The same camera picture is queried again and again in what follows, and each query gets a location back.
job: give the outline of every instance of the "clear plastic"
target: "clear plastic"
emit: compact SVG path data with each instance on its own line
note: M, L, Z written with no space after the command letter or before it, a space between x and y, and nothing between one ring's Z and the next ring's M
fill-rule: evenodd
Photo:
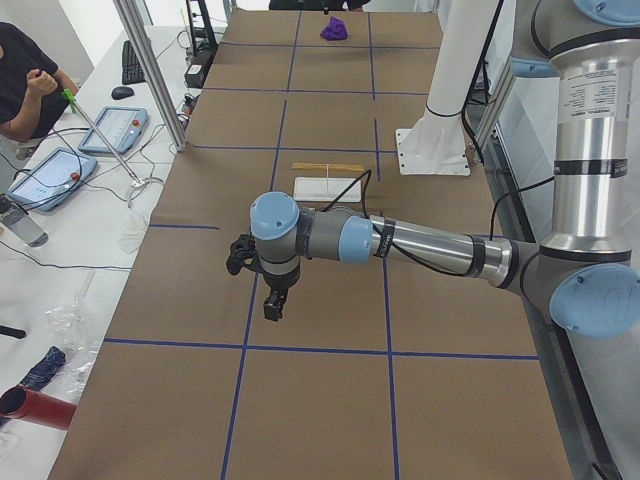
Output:
M15 452L22 443L22 437L9 431L0 432L0 465Z
M95 271L89 270L70 304L45 312L54 344L67 356L66 365L56 377L60 379L67 398L74 403L80 400L100 350L100 339L91 334L85 306L85 297L94 277Z
M0 195L0 222L30 247L46 243L49 235L5 195Z

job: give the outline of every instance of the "white desk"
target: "white desk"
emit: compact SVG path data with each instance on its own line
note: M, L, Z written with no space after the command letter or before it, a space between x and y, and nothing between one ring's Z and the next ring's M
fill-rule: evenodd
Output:
M184 51L176 42L178 27L150 27L148 34L156 56L171 45L158 58L167 88L176 106L181 103L189 90L184 85L186 70ZM144 107L149 111L149 123L141 139L132 151L139 148L151 137L154 127L163 120L155 106L149 86L146 83L131 85L133 97L115 101L111 90L120 85L121 50L124 33L115 41L105 58L95 68L77 95L78 103L89 114L95 116L105 105ZM86 127L78 115L67 110L56 123L56 130L70 127ZM74 148L82 134L63 133ZM54 148L64 146L56 136L45 140L34 154L29 166L34 166ZM156 164L154 176L166 179L171 169L175 149L166 131L145 148L144 153ZM142 156L131 158L129 164L140 177L146 177L151 164ZM116 166L113 158L100 157L96 174ZM108 187L125 196L130 178L122 167L101 175L90 184ZM150 185L127 208L105 190L82 187L53 213L32 212L34 220L49 234L49 241L42 247L26 247L12 233L5 232L1 239L8 245L28 253L43 263L57 265L116 265L131 267L136 253L127 253L121 248L123 234L137 231L143 235L146 227L132 228L135 219L148 220L159 198L162 186ZM47 326L45 311L59 305L73 302L80 286L87 280L89 270L58 270L43 268L31 260L11 252L0 245L0 325L26 330L27 337L16 340L0 336L0 391L19 382L23 376L42 359L55 339ZM128 272L97 270L89 285L85 299L87 331L91 343L99 345L111 321L111 317L127 280ZM80 355L68 356L67 362L79 365ZM77 402L79 393L69 392L69 375L59 374L43 390L59 398ZM19 420L10 421L0 430L0 478L12 480L39 480L47 478L58 454L65 432L32 425Z

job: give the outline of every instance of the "person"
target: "person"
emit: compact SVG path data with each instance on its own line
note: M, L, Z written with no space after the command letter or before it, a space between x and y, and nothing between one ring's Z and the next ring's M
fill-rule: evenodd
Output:
M18 142L44 137L78 86L17 27L0 22L0 134Z
M370 0L347 0L347 7L352 12L361 12L362 6ZM271 0L269 10L342 10L344 0Z

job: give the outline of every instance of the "tablet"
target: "tablet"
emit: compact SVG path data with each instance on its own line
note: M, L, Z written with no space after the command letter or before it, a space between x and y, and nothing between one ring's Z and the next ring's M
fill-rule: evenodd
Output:
M97 160L88 155L56 148L37 167L13 184L7 196L24 207L52 210L78 189L97 164Z
M95 124L115 151L122 155L136 144L148 118L149 114L144 108L104 107ZM90 155L111 154L93 129L86 133L78 148Z

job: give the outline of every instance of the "label sticker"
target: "label sticker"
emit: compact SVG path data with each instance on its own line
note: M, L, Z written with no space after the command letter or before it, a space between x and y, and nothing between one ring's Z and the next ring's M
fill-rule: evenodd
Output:
M630 73L629 68L612 68L563 79L558 123L606 117L628 120Z

